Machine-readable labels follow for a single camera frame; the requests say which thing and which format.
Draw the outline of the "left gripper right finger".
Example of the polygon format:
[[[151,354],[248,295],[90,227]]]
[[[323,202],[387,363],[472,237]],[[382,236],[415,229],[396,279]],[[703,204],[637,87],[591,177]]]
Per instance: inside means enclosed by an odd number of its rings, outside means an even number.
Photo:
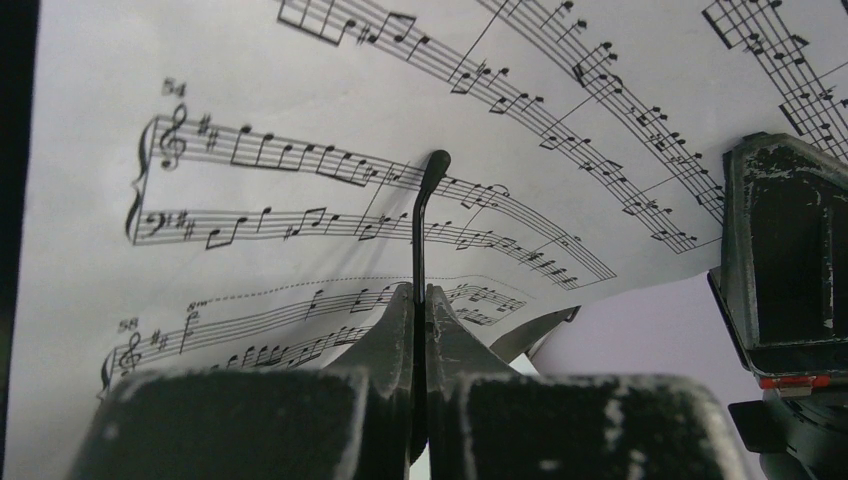
[[[424,320],[435,479],[745,479],[715,397],[675,375],[523,375],[429,285]]]

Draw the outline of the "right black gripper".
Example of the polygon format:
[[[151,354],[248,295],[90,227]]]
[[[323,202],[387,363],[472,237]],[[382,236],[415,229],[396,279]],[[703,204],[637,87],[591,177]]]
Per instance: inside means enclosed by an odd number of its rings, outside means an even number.
[[[766,478],[847,480],[847,165],[765,132],[722,162],[710,278],[743,368],[767,390],[730,416]],[[813,393],[774,391],[786,389]]]

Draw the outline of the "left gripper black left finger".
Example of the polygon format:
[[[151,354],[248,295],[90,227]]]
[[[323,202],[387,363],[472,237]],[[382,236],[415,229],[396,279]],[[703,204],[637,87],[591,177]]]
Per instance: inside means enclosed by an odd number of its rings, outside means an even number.
[[[405,479],[413,294],[323,369],[154,370],[97,411],[73,479]]]

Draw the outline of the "black perforated music stand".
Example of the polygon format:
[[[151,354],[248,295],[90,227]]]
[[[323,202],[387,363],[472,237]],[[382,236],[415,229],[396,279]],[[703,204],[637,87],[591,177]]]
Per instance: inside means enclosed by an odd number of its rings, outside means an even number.
[[[413,301],[416,307],[425,304],[425,213],[431,195],[435,192],[451,164],[451,156],[445,150],[433,151],[427,159],[413,208],[412,222],[412,268]]]

